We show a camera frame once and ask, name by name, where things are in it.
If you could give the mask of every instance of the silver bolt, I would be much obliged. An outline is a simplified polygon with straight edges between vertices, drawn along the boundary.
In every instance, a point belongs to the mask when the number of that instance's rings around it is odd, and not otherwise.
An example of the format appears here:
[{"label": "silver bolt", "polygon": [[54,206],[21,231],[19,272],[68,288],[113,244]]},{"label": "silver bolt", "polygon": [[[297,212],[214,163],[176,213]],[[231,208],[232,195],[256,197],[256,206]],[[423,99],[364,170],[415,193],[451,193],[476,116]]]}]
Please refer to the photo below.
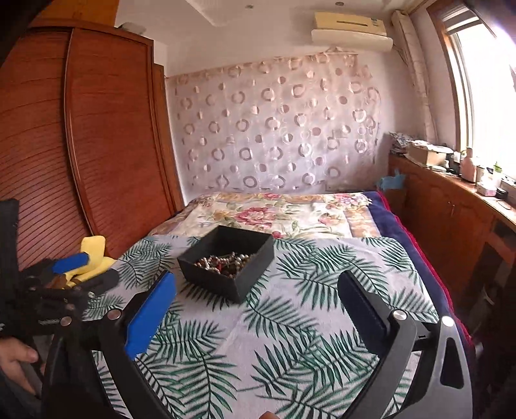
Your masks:
[{"label": "silver bolt", "polygon": [[443,324],[445,326],[448,326],[448,327],[453,327],[453,325],[455,324],[455,322],[453,321],[453,319],[449,316],[443,316],[443,318],[441,319],[441,321],[443,322]]},{"label": "silver bolt", "polygon": [[394,310],[392,312],[392,316],[396,319],[396,320],[406,320],[407,319],[407,314],[402,311],[402,310]]},{"label": "silver bolt", "polygon": [[61,319],[61,326],[69,326],[70,323],[72,322],[72,318],[70,316],[65,316]]},{"label": "silver bolt", "polygon": [[109,320],[116,320],[117,318],[120,318],[121,315],[122,315],[122,312],[118,309],[109,310],[107,312],[107,318]]}]

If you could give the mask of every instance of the floral blanket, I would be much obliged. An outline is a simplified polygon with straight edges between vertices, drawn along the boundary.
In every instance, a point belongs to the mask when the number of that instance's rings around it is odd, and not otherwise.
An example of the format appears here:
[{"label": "floral blanket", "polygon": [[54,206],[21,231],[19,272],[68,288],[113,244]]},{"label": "floral blanket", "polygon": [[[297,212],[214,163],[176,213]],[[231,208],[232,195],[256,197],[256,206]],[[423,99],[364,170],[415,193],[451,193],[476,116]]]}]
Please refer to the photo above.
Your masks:
[{"label": "floral blanket", "polygon": [[[340,417],[378,363],[338,298],[345,269],[389,306],[438,320],[407,253],[388,237],[276,239],[275,259],[240,305],[184,280],[176,257],[196,241],[140,240],[114,264],[119,285],[85,312],[97,319],[123,308],[164,269],[174,273],[178,295],[136,359],[173,418],[256,418],[266,410],[283,419]],[[105,360],[94,355],[113,406],[130,417]],[[413,353],[385,415],[400,409],[418,360]]]},{"label": "floral blanket", "polygon": [[202,237],[217,225],[272,234],[276,238],[376,237],[376,224],[362,193],[327,195],[203,195],[150,235]]}]

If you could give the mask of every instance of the bright window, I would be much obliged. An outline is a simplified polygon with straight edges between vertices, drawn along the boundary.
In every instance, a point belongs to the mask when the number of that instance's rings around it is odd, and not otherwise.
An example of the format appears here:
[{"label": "bright window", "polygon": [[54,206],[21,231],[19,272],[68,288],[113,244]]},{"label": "bright window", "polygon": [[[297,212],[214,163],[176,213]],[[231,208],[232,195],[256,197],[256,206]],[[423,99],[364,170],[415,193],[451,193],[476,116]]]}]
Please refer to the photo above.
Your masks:
[{"label": "bright window", "polygon": [[482,164],[492,167],[498,162],[507,175],[516,178],[516,77],[507,51],[481,22],[451,37],[456,59],[462,61],[458,63],[462,78],[455,77],[456,83],[465,83],[463,89],[469,96],[467,145]]}]

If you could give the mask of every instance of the wardrobe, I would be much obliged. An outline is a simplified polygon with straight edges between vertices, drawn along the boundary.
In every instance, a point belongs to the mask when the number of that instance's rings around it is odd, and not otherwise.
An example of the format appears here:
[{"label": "wardrobe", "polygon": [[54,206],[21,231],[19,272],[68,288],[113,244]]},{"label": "wardrobe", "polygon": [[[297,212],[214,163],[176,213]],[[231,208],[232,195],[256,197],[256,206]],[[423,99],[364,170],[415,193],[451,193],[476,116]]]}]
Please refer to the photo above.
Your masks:
[{"label": "wardrobe", "polygon": [[20,201],[20,269],[106,237],[117,258],[183,208],[153,41],[36,20],[0,68],[0,199]]}]

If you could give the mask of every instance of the air conditioner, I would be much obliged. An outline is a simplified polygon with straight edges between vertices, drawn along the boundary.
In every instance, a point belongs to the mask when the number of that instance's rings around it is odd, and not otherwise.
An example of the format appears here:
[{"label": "air conditioner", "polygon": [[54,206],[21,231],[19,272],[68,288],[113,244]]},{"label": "air conditioner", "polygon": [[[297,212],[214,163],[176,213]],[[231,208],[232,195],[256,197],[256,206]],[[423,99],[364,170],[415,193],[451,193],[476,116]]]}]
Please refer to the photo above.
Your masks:
[{"label": "air conditioner", "polygon": [[329,12],[315,13],[312,41],[316,45],[339,46],[347,51],[388,52],[393,45],[381,20]]}]

